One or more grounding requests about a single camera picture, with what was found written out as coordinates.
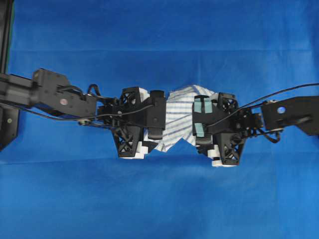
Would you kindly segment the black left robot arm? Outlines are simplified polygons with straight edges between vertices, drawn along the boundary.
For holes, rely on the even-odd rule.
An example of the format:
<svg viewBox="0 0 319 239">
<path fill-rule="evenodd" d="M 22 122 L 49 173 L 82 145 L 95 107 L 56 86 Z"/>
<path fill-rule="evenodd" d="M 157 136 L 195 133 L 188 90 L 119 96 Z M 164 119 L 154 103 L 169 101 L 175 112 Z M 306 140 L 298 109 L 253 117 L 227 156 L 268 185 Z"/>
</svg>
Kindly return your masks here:
<svg viewBox="0 0 319 239">
<path fill-rule="evenodd" d="M 37 108 L 47 119 L 109 129 L 120 158 L 143 159 L 156 146 L 144 137 L 144 130 L 151 130 L 155 137 L 162 133 L 151 122 L 161 98 L 162 94 L 139 87 L 124 89 L 120 98 L 103 97 L 95 84 L 84 93 L 66 76 L 45 69 L 35 71 L 31 79 L 2 73 L 0 147 L 4 149 L 17 137 L 19 113 Z"/>
</svg>

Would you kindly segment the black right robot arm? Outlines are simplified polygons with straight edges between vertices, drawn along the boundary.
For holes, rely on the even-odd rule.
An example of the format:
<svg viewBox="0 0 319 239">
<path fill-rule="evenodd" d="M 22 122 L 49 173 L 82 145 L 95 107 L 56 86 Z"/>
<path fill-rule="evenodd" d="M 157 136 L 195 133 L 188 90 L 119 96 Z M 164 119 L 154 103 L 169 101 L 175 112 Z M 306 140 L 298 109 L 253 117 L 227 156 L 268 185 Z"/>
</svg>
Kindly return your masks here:
<svg viewBox="0 0 319 239">
<path fill-rule="evenodd" d="M 235 95 L 219 93 L 217 99 L 196 96 L 192 105 L 192 133 L 197 152 L 212 159 L 214 167 L 233 167 L 240 163 L 246 140 L 263 136 L 278 143 L 285 127 L 296 126 L 308 136 L 319 134 L 319 98 L 294 97 L 265 101 L 240 108 Z"/>
</svg>

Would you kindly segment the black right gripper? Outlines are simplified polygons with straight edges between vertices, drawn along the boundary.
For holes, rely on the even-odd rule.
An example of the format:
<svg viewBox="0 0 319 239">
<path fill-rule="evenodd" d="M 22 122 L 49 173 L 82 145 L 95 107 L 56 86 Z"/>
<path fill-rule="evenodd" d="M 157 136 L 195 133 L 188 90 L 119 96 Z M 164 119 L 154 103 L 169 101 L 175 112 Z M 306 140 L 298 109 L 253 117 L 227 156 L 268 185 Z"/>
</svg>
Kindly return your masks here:
<svg viewBox="0 0 319 239">
<path fill-rule="evenodd" d="M 214 106 L 224 112 L 237 109 L 235 95 L 219 93 Z M 261 113 L 253 113 L 251 108 L 239 110 L 222 122 L 209 126 L 209 133 L 196 138 L 196 149 L 212 160 L 212 167 L 235 167 L 240 163 L 246 138 L 257 136 L 257 130 L 264 127 Z"/>
</svg>

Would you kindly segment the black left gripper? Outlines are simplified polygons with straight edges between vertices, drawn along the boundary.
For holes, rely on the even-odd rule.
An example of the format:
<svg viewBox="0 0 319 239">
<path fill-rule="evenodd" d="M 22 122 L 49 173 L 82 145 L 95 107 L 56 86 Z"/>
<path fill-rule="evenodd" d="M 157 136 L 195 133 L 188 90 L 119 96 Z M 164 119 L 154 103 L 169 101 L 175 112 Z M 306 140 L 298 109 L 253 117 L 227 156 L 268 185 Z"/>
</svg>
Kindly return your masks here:
<svg viewBox="0 0 319 239">
<path fill-rule="evenodd" d="M 140 87 L 125 88 L 120 99 L 100 98 L 96 127 L 116 128 L 113 139 L 120 158 L 144 159 L 154 149 L 154 142 L 144 140 L 146 113 L 150 94 Z"/>
</svg>

